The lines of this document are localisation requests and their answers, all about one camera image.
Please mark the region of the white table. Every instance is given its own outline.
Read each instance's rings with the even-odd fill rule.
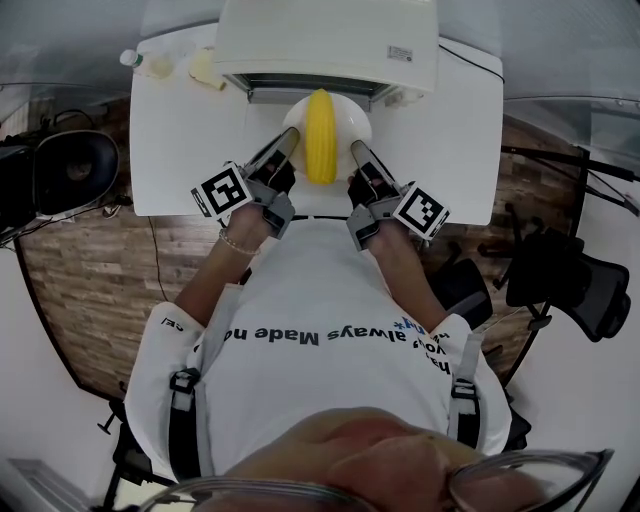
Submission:
[[[141,52],[176,39],[213,46],[216,24],[143,41]],[[441,38],[441,44],[502,74],[501,61]],[[195,215],[190,190],[227,160],[247,162],[282,130],[287,105],[250,105],[232,85],[216,91],[193,81],[188,61],[165,80],[134,75],[131,180],[138,215]],[[488,224],[502,138],[502,82],[440,51],[438,86],[412,105],[369,115],[372,149],[401,183],[416,181],[451,209],[449,222]],[[348,217],[346,183],[311,186],[297,175],[290,197],[299,215]]]

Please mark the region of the small yellow object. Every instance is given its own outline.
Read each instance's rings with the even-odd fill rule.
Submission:
[[[330,185],[338,172],[336,118],[333,100],[324,89],[309,99],[305,144],[307,178],[316,185]]]
[[[213,71],[213,48],[200,48],[196,51],[189,66],[189,76],[219,91],[227,85],[224,79]]]

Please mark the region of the yellow corn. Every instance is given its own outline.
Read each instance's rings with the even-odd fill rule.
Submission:
[[[330,185],[337,173],[336,119],[333,101],[324,89],[309,99],[305,142],[307,178],[316,185]]]

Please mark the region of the black shoulder strap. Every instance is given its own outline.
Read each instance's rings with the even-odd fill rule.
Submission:
[[[169,462],[179,482],[200,476],[194,391],[199,381],[200,372],[195,368],[180,370],[171,377]]]

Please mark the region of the white bowl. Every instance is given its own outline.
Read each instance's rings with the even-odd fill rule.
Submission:
[[[352,175],[358,165],[351,155],[351,144],[357,140],[362,140],[369,145],[372,138],[371,123],[367,114],[364,113],[357,103],[341,94],[331,94],[333,101],[333,112],[336,118],[336,138],[338,172],[336,179],[346,180]],[[291,164],[297,171],[306,174],[305,154],[306,154],[306,133],[307,133],[307,108],[309,97],[300,100],[288,112],[282,123],[283,127],[294,127],[300,132],[300,143],[291,156]]]

